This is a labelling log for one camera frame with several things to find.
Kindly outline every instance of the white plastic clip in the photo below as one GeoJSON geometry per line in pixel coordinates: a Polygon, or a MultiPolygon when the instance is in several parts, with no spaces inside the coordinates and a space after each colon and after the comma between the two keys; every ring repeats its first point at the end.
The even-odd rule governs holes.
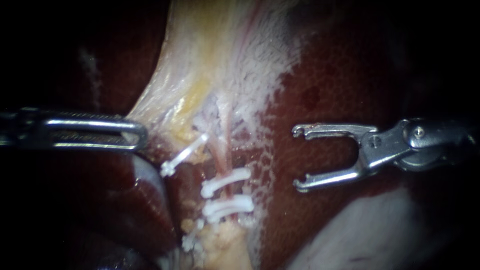
{"type": "Polygon", "coordinates": [[[162,163],[160,171],[161,177],[171,177],[172,175],[174,175],[175,167],[177,167],[182,161],[184,161],[188,156],[190,156],[190,154],[193,153],[195,149],[206,143],[208,139],[209,135],[207,133],[202,134],[192,144],[190,144],[187,148],[181,151],[174,159],[172,159],[171,161],[167,160],[162,163]]]}

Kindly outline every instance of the metal surgical instrument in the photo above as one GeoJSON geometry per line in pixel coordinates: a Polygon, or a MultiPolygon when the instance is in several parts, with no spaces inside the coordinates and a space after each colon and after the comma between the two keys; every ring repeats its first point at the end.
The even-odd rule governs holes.
{"type": "Polygon", "coordinates": [[[456,164],[467,153],[478,154],[473,136],[475,126],[457,120],[403,119],[383,132],[372,125],[361,124],[298,124],[293,137],[306,140],[324,137],[350,137],[358,144],[358,159],[347,169],[306,174],[305,181],[293,181],[299,192],[349,183],[371,176],[384,165],[404,171],[426,171],[444,164],[456,164]]]}
{"type": "Polygon", "coordinates": [[[0,112],[0,148],[135,152],[147,139],[142,124],[120,115],[31,107],[0,112]]]}

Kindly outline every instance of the clip applier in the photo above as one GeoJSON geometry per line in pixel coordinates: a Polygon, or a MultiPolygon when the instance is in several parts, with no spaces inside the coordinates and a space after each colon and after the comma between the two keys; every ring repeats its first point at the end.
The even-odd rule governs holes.
{"type": "Polygon", "coordinates": [[[456,164],[469,153],[478,152],[474,126],[456,120],[403,119],[383,132],[361,124],[298,124],[293,137],[306,140],[323,137],[350,137],[358,143],[358,160],[348,168],[305,175],[293,185],[299,192],[360,180],[392,164],[404,171],[426,171],[443,164],[456,164]]]}

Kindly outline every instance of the clip applier jaw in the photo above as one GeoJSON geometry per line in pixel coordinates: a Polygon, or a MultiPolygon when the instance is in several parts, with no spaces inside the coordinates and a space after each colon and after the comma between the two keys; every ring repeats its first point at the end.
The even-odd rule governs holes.
{"type": "Polygon", "coordinates": [[[291,132],[293,137],[304,135],[306,140],[350,137],[358,143],[358,159],[352,167],[316,175],[307,173],[304,182],[295,179],[293,186],[303,193],[360,180],[386,164],[413,172],[454,164],[465,157],[465,149],[477,145],[470,130],[455,120],[403,119],[384,132],[361,124],[298,124],[291,132]]]}
{"type": "Polygon", "coordinates": [[[25,107],[0,120],[0,147],[135,152],[147,144],[147,129],[119,115],[25,107]]]}

